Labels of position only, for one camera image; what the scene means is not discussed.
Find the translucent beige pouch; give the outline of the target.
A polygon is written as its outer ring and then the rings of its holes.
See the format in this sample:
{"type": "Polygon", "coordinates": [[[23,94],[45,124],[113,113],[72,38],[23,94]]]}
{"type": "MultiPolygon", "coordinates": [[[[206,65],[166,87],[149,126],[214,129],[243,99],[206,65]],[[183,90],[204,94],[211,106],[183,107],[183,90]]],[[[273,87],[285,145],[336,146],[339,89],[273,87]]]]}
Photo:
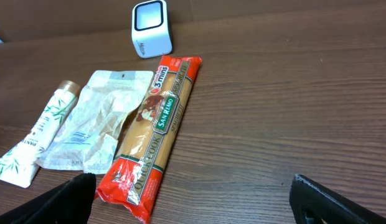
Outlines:
{"type": "Polygon", "coordinates": [[[152,77],[152,71],[95,71],[36,163],[44,169],[105,174],[123,123],[142,103],[152,77]]]}

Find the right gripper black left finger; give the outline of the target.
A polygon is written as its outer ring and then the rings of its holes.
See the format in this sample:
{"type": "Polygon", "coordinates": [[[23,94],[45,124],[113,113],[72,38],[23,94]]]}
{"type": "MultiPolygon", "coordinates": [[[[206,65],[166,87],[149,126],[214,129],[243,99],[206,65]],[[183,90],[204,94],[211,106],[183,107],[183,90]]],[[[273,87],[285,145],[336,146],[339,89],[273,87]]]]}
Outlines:
{"type": "Polygon", "coordinates": [[[0,215],[4,224],[86,224],[96,191],[96,175],[80,174],[0,215]]]}

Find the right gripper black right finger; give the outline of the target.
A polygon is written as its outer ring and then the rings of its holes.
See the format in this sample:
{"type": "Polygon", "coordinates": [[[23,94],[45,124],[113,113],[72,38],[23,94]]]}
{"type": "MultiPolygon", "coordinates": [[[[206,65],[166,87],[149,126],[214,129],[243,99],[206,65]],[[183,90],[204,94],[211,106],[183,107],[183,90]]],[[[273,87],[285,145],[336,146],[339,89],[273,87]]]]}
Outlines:
{"type": "Polygon", "coordinates": [[[293,178],[289,204],[296,223],[386,223],[385,217],[301,174],[293,178]]]}

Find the San Remo spaghetti packet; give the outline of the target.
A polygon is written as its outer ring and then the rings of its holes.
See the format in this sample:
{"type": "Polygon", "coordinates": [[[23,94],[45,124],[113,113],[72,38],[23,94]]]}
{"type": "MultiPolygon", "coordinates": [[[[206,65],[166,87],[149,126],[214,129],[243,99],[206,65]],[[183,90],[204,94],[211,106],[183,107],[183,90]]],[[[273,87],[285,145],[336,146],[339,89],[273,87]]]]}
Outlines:
{"type": "Polygon", "coordinates": [[[108,172],[96,188],[104,202],[149,223],[167,160],[202,63],[164,55],[108,172]]]}

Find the white Pantene tube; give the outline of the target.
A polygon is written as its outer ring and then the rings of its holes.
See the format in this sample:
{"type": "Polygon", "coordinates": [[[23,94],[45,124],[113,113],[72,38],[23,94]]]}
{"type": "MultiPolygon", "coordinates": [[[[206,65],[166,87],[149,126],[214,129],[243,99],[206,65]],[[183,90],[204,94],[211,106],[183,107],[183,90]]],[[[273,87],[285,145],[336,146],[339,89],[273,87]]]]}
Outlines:
{"type": "Polygon", "coordinates": [[[54,91],[27,136],[0,158],[0,180],[27,188],[39,166],[37,158],[50,146],[78,101],[80,85],[65,80],[54,91]]]}

